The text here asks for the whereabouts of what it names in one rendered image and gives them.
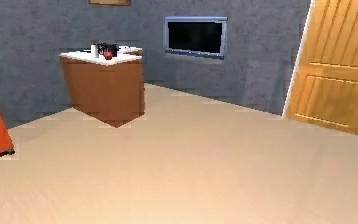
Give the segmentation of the light wooden room door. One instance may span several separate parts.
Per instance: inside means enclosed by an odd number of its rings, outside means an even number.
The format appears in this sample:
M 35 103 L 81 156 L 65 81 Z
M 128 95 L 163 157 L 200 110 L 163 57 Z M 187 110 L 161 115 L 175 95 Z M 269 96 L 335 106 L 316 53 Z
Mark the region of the light wooden room door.
M 358 0 L 311 0 L 282 116 L 358 135 Z

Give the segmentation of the white bottle with green cap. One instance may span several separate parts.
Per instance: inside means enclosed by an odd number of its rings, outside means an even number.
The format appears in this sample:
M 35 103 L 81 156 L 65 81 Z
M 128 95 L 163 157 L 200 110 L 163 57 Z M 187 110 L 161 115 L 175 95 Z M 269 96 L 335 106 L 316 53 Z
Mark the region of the white bottle with green cap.
M 93 58 L 99 58 L 98 45 L 95 40 L 91 40 L 91 54 Z

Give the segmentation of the grey framed dark window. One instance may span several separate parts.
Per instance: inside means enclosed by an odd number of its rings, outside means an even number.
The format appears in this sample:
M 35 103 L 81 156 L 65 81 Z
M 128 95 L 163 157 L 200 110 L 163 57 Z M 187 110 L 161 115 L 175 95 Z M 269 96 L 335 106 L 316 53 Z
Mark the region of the grey framed dark window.
M 223 59 L 227 47 L 226 16 L 167 16 L 163 25 L 166 53 Z

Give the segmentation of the brown cupboard with white top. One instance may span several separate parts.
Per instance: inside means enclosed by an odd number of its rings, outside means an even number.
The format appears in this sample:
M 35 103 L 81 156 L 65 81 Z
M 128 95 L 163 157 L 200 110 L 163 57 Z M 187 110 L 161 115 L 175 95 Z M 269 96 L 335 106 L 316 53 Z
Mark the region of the brown cupboard with white top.
M 113 127 L 145 114 L 142 57 L 119 54 L 110 60 L 87 52 L 59 54 L 71 105 Z

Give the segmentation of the brown framed wall picture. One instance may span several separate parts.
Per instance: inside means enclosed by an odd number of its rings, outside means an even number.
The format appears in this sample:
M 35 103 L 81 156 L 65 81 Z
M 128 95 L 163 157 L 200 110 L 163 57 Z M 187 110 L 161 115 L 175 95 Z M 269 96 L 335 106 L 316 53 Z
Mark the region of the brown framed wall picture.
M 88 3 L 104 6 L 131 6 L 131 0 L 88 0 Z

